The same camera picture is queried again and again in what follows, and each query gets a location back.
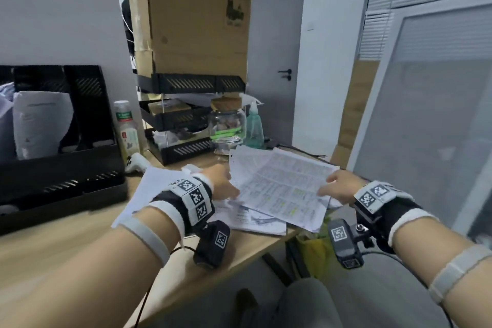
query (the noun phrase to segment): cardboard box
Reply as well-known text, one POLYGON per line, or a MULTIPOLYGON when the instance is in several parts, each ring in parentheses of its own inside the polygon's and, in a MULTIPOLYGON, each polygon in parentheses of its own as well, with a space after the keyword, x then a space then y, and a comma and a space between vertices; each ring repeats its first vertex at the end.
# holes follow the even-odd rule
POLYGON ((240 76, 251 0, 130 0, 137 72, 240 76))
POLYGON ((343 168, 347 167, 378 66, 379 61, 356 60, 354 62, 341 116, 338 144, 330 160, 343 168))

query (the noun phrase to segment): white controller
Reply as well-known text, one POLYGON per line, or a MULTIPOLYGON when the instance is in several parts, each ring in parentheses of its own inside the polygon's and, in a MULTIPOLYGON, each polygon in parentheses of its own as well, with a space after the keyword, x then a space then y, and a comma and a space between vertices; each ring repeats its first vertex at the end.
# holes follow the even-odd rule
POLYGON ((132 156, 128 159, 128 162, 125 166, 125 173, 129 174, 131 172, 141 172, 145 173, 147 168, 152 167, 151 163, 140 153, 133 153, 132 156))

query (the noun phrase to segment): wrist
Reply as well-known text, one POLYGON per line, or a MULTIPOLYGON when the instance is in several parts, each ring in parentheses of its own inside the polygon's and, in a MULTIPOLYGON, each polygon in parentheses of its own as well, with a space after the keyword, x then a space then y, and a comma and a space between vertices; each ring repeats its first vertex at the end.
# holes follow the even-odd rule
POLYGON ((176 224, 166 213, 155 207, 144 207, 134 217, 149 227, 166 244, 169 251, 172 251, 181 239, 176 224))

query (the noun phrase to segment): pump dispenser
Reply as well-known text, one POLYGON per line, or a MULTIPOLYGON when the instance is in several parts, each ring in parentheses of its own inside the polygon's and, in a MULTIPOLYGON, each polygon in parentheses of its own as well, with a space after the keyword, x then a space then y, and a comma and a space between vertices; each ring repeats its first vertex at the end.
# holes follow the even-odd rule
POLYGON ((240 94, 243 98, 242 107, 250 105, 249 116, 246 118, 246 138, 244 144, 251 148, 263 148, 265 136, 263 135, 263 126, 258 114, 258 105, 263 103, 251 95, 240 94))

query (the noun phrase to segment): bottle label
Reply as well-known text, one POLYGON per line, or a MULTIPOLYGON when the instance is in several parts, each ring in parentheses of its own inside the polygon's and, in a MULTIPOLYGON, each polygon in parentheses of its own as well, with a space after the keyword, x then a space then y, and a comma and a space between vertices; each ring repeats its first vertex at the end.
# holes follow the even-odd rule
POLYGON ((131 156, 133 153, 140 151, 137 130, 124 129, 120 131, 120 134, 123 147, 125 148, 126 153, 128 153, 128 156, 131 156))
POLYGON ((130 111, 121 111, 121 112, 116 112, 116 119, 119 122, 126 122, 126 121, 131 121, 133 120, 133 117, 131 116, 131 110, 130 111))

